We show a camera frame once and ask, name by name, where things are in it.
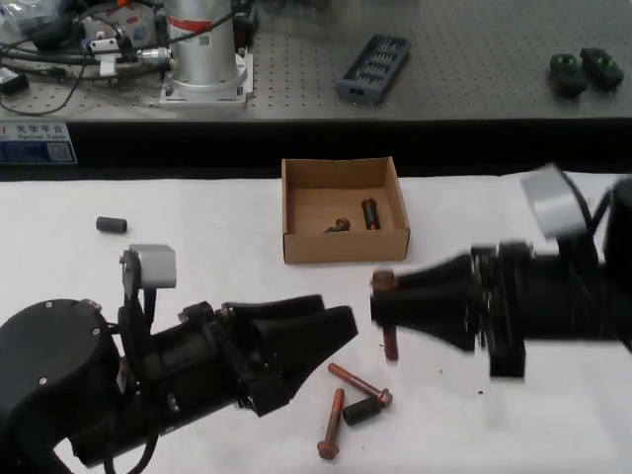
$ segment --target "blue label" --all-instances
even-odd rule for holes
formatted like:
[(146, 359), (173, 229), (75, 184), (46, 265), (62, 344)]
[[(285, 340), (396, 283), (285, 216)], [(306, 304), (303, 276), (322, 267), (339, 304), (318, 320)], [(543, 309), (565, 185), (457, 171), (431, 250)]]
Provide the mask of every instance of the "blue label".
[(76, 164), (68, 141), (0, 141), (0, 163)]
[(77, 163), (65, 123), (0, 122), (0, 164)]

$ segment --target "screw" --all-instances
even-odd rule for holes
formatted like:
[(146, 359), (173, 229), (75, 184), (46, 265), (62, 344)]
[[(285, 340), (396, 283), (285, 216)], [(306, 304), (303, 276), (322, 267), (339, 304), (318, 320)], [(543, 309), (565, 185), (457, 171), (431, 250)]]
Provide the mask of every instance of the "screw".
[(332, 413), (329, 415), (329, 424), (327, 425), (327, 432), (325, 433), (325, 439), (320, 441), (316, 447), (318, 448), (318, 454), (323, 459), (335, 458), (340, 449), (336, 444), (336, 435), (338, 434), (338, 425), (340, 424), (340, 414), (343, 411), (343, 402), (345, 401), (345, 390), (337, 388), (334, 394), (334, 403), (332, 404)]
[(364, 222), (367, 230), (379, 230), (379, 217), (377, 216), (377, 202), (372, 197), (367, 197), (362, 201), (364, 211)]
[(81, 302), (86, 303), (89, 306), (92, 306), (96, 311), (99, 311), (99, 312), (101, 312), (101, 310), (103, 309), (99, 303), (93, 301), (92, 299), (82, 299)]
[(346, 232), (351, 228), (352, 228), (352, 224), (349, 222), (349, 220), (346, 217), (339, 217), (338, 219), (336, 219), (336, 227), (330, 227), (329, 229), (325, 231), (325, 233)]
[[(397, 289), (399, 282), (395, 277), (395, 274), (391, 271), (377, 271), (373, 272), (373, 279), (371, 285), (373, 291), (393, 291)], [(384, 337), (384, 353), (389, 360), (399, 359), (399, 349), (397, 347), (397, 328), (395, 325), (382, 326), (382, 333)]]
[(352, 373), (347, 372), (335, 363), (330, 363), (327, 368), (338, 378), (342, 378), (358, 390), (364, 392), (366, 395), (377, 398), (383, 408), (388, 408), (390, 407), (391, 403), (393, 403), (393, 395), (391, 395), (391, 392), (388, 391), (388, 388), (385, 388), (384, 390), (378, 390), (374, 386), (366, 383), (364, 380), (356, 377)]
[(178, 405), (176, 395), (174, 395), (173, 393), (167, 395), (167, 405), (169, 405), (169, 410), (171, 410), (172, 412), (180, 412), (180, 405)]

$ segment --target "black cylindrical spacer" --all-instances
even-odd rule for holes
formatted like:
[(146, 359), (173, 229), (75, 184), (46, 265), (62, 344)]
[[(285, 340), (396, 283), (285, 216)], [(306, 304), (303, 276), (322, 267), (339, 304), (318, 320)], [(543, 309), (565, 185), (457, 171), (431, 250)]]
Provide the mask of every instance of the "black cylindrical spacer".
[(373, 418), (381, 411), (381, 409), (382, 407), (377, 398), (368, 397), (345, 407), (343, 409), (343, 418), (345, 419), (347, 425), (352, 427), (364, 420)]
[(367, 230), (379, 230), (379, 217), (377, 216), (377, 202), (372, 197), (367, 197), (362, 201), (364, 211), (364, 222)]
[(127, 232), (127, 221), (115, 217), (97, 217), (97, 229), (102, 232), (124, 234)]

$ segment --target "silver cylindrical column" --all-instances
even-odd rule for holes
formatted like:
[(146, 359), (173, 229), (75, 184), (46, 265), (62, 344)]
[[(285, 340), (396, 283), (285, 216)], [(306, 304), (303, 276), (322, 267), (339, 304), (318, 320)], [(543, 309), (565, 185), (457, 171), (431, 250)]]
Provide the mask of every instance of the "silver cylindrical column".
[[(198, 32), (230, 13), (230, 0), (166, 0), (169, 37)], [(198, 37), (172, 45), (173, 81), (185, 89), (224, 89), (243, 81), (235, 58), (233, 24), (228, 21)]]

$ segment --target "white plastic clip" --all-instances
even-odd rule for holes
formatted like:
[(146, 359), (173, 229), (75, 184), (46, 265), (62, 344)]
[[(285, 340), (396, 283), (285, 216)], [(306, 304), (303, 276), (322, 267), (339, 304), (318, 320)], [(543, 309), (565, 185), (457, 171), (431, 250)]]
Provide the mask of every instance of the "white plastic clip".
[(117, 58), (121, 56), (120, 52), (99, 54), (99, 51), (112, 51), (113, 49), (119, 49), (119, 43), (114, 38), (95, 39), (90, 42), (90, 47), (101, 65), (99, 69), (101, 76), (107, 77), (117, 75)]

